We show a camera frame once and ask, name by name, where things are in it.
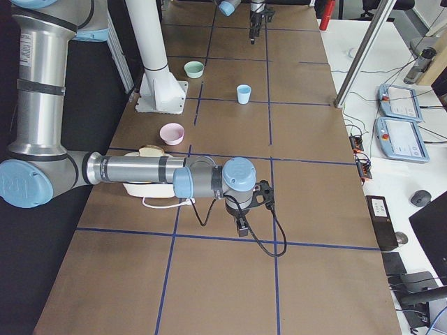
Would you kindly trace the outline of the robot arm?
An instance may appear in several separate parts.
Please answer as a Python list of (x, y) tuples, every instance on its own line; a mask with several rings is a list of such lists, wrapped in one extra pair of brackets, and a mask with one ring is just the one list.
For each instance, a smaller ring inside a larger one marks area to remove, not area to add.
[[(16, 79), (19, 73), (20, 28), (9, 1), (1, 2), (1, 158), (15, 139)], [(104, 152), (114, 135), (128, 94), (105, 42), (72, 40), (68, 44), (67, 94), (62, 121), (62, 144), (67, 149)], [(26, 236), (55, 239), (73, 234), (90, 193), (82, 186), (34, 209), (1, 203), (1, 238)]]
[(261, 29), (267, 23), (271, 23), (275, 10), (266, 4), (266, 1), (251, 0), (216, 0), (212, 3), (225, 17), (231, 16), (235, 11), (247, 3), (249, 9), (249, 41), (252, 45), (261, 34)]

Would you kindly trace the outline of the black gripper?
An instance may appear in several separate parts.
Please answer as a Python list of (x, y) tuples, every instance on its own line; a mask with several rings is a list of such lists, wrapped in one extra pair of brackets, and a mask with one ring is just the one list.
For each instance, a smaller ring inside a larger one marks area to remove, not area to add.
[(249, 232), (246, 215), (249, 213), (250, 209), (235, 209), (226, 204), (226, 211), (234, 218), (238, 236), (246, 237)]
[(259, 30), (264, 22), (270, 23), (274, 14), (275, 10), (250, 11), (249, 40), (252, 45), (256, 42), (256, 30)]

